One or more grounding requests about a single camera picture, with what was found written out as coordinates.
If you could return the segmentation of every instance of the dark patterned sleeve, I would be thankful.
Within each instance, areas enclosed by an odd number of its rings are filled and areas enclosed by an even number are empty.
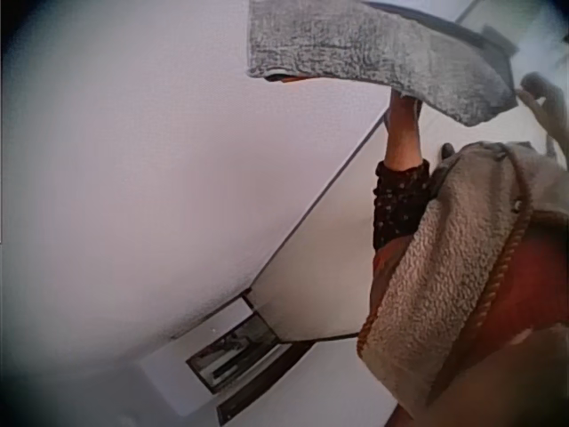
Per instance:
[[[429,162],[406,171],[392,171],[383,162],[378,177],[373,215],[373,247],[381,249],[394,238],[413,234],[419,228],[430,199]]]

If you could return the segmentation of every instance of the person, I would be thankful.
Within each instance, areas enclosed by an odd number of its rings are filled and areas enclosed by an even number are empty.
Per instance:
[[[560,93],[536,74],[517,92],[569,158]],[[387,426],[569,425],[569,174],[479,142],[445,144],[431,175],[420,113],[392,91],[357,341],[398,401]]]

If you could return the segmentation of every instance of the towel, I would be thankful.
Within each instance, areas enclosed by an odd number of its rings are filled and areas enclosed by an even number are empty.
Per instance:
[[[466,125],[517,105],[508,55],[451,22],[352,0],[251,0],[250,77],[389,85]]]

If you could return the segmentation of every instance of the hand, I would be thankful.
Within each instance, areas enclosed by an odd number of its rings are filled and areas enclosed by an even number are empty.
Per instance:
[[[516,90],[517,97],[529,108],[537,122],[548,135],[556,140],[567,157],[569,130],[566,123],[565,97],[563,91],[537,73],[522,80],[522,88]],[[537,100],[545,98],[543,104]]]

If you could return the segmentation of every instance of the drawstring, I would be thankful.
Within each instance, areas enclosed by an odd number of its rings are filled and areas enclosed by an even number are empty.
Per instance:
[[[517,206],[515,206],[516,211],[519,212],[519,214],[514,222],[512,231],[506,238],[504,247],[498,255],[498,259],[490,271],[490,276],[486,281],[482,294],[478,298],[476,308],[470,314],[466,324],[462,328],[459,338],[454,342],[451,354],[446,359],[443,368],[438,373],[437,379],[431,387],[427,404],[430,404],[442,391],[444,391],[457,374],[460,363],[474,343],[478,330],[484,324],[485,319],[488,316],[488,312],[490,311],[490,308],[496,299],[496,294],[500,289],[501,282],[508,271],[509,262],[521,243],[525,231],[530,224],[530,220],[532,219],[532,192],[530,191],[529,183],[524,176],[522,167],[510,147],[502,143],[497,145],[504,151],[514,167],[514,174],[516,175],[517,185],[520,191],[520,198],[517,200]]]

